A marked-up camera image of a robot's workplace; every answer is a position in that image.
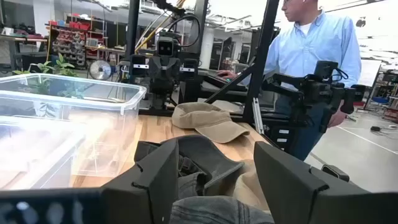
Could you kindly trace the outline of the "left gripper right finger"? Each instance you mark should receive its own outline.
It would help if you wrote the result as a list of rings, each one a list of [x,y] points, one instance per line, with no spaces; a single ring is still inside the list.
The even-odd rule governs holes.
[[[398,192],[368,192],[261,141],[254,163],[275,224],[398,224]]]

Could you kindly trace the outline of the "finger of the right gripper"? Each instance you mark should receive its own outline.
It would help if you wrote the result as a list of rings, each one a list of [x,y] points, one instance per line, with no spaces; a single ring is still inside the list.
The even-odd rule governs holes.
[[[136,78],[144,78],[149,66],[144,55],[131,55],[129,58],[129,83],[136,84]]]
[[[197,102],[200,92],[198,60],[185,58],[180,67],[179,103]]]

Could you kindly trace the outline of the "dark grey denim cap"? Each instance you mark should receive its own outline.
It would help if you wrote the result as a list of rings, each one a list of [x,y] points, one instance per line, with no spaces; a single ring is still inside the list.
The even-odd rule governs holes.
[[[228,159],[208,138],[181,136],[161,143],[140,141],[134,155],[139,162],[171,141],[178,144],[178,199],[169,224],[274,224],[272,215],[238,199],[217,195],[229,184],[242,162]]]

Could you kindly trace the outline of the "round white fan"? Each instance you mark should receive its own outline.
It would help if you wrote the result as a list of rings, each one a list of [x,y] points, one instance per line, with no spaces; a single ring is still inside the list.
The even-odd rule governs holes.
[[[108,80],[112,75],[110,64],[104,60],[95,60],[90,63],[88,74],[95,80]]]

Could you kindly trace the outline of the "beige cotton cap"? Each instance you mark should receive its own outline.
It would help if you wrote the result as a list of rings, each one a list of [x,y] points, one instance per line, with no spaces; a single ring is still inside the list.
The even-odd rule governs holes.
[[[217,143],[228,143],[239,136],[250,135],[249,130],[235,123],[229,111],[200,102],[182,103],[175,107],[172,124],[182,129],[194,129]]]

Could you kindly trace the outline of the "black labelled controller box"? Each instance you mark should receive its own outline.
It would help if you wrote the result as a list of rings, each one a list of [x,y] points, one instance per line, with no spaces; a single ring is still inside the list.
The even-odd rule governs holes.
[[[294,131],[286,126],[264,124],[264,134],[281,150],[289,150],[292,144]]]

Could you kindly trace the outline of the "clear plastic storage bin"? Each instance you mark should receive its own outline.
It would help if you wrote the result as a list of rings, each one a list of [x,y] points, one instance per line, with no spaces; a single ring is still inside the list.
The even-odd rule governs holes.
[[[44,73],[0,78],[0,190],[91,187],[119,175],[145,93]]]

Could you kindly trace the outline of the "shelf with red bins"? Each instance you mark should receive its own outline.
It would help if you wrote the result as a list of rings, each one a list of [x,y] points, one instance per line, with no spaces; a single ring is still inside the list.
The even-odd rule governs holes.
[[[50,53],[62,55],[64,59],[76,68],[85,68],[92,60],[98,60],[104,54],[100,48],[105,48],[108,37],[105,29],[97,29],[93,21],[74,19],[48,21],[51,41]]]

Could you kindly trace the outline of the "green potted plant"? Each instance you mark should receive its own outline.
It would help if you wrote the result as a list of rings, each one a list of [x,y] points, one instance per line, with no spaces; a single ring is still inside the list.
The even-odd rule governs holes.
[[[78,74],[73,70],[74,65],[68,63],[62,54],[58,55],[58,59],[53,61],[46,61],[44,63],[30,63],[27,70],[13,70],[14,75],[30,74],[30,73],[45,73],[53,75],[61,75],[66,77],[78,77]]]

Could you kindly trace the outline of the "cluttered work desk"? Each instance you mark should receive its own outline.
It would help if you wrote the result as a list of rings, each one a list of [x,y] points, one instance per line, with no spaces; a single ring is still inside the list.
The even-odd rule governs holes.
[[[46,38],[28,38],[22,36],[15,35],[4,35],[0,34],[0,40],[5,40],[9,42],[9,56],[10,63],[0,63],[0,72],[6,73],[11,72],[12,70],[17,70],[17,59],[21,58],[21,50],[20,43],[26,44],[28,42],[39,42],[39,43],[47,43],[48,40]]]

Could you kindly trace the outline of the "person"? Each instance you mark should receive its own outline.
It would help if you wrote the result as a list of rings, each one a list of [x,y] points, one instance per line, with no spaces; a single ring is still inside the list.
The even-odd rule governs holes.
[[[293,26],[282,29],[269,46],[263,77],[281,73],[304,77],[315,71],[319,60],[337,62],[349,88],[358,84],[361,57],[354,22],[348,16],[327,14],[318,0],[284,0],[282,10]],[[319,131],[324,103],[312,106],[308,115],[314,125],[299,129],[291,155],[304,161],[323,136]]]

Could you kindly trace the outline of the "white board panel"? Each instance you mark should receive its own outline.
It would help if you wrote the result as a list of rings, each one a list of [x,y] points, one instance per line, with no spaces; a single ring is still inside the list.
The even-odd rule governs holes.
[[[359,85],[373,87],[381,67],[381,60],[361,60],[361,74],[358,80]]]

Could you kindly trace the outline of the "black diagonal frame brace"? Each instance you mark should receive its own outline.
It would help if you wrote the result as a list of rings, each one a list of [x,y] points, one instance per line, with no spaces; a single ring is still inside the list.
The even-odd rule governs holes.
[[[230,89],[234,88],[237,84],[239,84],[242,80],[244,80],[245,78],[247,78],[248,76],[250,76],[254,71],[254,66],[250,66],[248,68],[246,68],[245,70],[243,70],[236,78],[234,78],[232,81],[230,81],[229,83],[227,83],[224,87],[220,88],[216,93],[214,93],[213,95],[211,95],[206,101],[205,103],[209,103],[212,104],[214,103],[216,100],[219,100],[222,96],[224,96],[225,94],[227,94],[227,92],[230,91]]]

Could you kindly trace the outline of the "black frame post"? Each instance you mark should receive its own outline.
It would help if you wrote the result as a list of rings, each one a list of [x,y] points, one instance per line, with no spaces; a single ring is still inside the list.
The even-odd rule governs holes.
[[[195,39],[197,41],[186,49],[188,53],[197,54],[197,55],[200,55],[201,53],[201,45],[203,40],[203,31],[204,31],[204,25],[208,9],[208,1],[209,0],[196,0],[193,14],[198,19],[198,22],[194,21],[191,26],[191,33],[188,39],[188,43],[191,44]]]
[[[129,13],[126,34],[127,45],[125,51],[126,59],[134,54],[135,51],[140,2],[141,0],[129,0]]]
[[[272,42],[272,34],[274,30],[274,22],[280,0],[267,0],[264,11],[263,22],[261,26],[261,35],[257,48],[257,57],[252,66],[251,80],[249,83],[248,94],[244,107],[243,118],[246,123],[254,122],[253,114],[253,98],[257,98],[263,81],[264,67],[267,60],[269,45]]]

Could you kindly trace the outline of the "aluminium frame bracket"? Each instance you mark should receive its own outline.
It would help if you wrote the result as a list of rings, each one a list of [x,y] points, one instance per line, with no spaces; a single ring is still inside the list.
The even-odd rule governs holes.
[[[264,134],[264,125],[262,122],[261,109],[260,109],[260,104],[259,104],[258,98],[253,98],[252,109],[253,109],[254,123],[255,123],[256,131],[259,134]]]

